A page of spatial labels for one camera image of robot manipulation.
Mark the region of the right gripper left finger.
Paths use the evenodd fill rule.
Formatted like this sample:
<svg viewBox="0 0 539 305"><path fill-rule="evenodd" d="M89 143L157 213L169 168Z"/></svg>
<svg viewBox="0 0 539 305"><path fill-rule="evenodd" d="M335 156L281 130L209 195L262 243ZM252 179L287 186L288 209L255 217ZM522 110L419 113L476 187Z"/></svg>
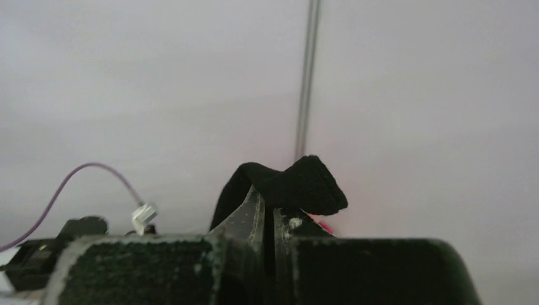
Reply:
<svg viewBox="0 0 539 305"><path fill-rule="evenodd" d="M43 304L263 304L261 195L206 234L87 236L61 254Z"/></svg>

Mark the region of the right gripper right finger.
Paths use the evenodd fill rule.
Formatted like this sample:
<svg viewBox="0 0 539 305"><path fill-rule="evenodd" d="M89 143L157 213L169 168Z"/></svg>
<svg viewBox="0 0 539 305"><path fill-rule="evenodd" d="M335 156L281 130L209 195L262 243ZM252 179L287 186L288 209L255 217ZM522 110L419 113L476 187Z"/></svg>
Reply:
<svg viewBox="0 0 539 305"><path fill-rule="evenodd" d="M338 238L302 210L273 212L277 304L480 304L452 245Z"/></svg>

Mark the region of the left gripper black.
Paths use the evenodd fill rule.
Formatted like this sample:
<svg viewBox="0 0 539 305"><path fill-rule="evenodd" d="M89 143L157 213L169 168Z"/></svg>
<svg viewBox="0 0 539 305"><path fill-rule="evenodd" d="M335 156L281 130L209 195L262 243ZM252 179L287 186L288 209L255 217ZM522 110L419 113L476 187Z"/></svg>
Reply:
<svg viewBox="0 0 539 305"><path fill-rule="evenodd" d="M13 258L1 265L1 273L16 292L43 289L60 254L70 242L83 236L107 233L107 222L102 217L69 219L57 237L27 240L17 246Z"/></svg>

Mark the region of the black t shirt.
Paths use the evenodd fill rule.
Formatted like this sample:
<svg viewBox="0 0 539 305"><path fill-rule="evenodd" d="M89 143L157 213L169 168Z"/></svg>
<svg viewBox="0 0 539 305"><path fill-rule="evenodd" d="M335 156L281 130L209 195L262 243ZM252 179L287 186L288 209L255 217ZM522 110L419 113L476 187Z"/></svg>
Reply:
<svg viewBox="0 0 539 305"><path fill-rule="evenodd" d="M344 192L318 156L303 156L284 171L248 162L240 165L224 185L210 229L243 203L251 187L271 208L297 208L328 216L348 207Z"/></svg>

